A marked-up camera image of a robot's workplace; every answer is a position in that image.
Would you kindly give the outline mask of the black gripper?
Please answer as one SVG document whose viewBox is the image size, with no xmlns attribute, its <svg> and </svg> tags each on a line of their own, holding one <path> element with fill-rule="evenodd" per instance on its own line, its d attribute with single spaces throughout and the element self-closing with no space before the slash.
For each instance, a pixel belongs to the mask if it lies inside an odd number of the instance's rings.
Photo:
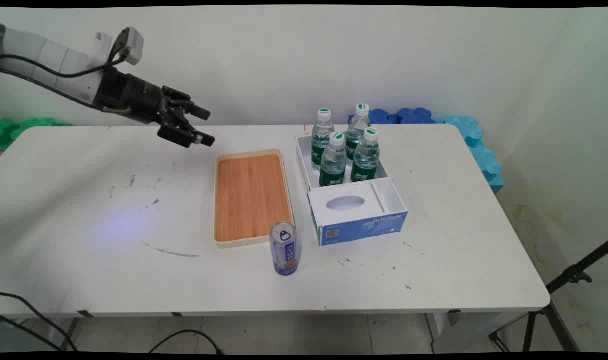
<svg viewBox="0 0 608 360">
<path fill-rule="evenodd" d="M 215 137 L 192 127 L 183 112 L 160 112 L 163 97 L 168 109 L 179 108 L 204 121 L 211 116 L 210 111 L 194 104 L 189 95 L 168 86 L 160 88 L 114 67 L 103 71 L 94 107 L 101 112 L 126 117 L 144 125 L 160 125 L 157 136 L 183 148 L 214 145 Z"/>
</svg>

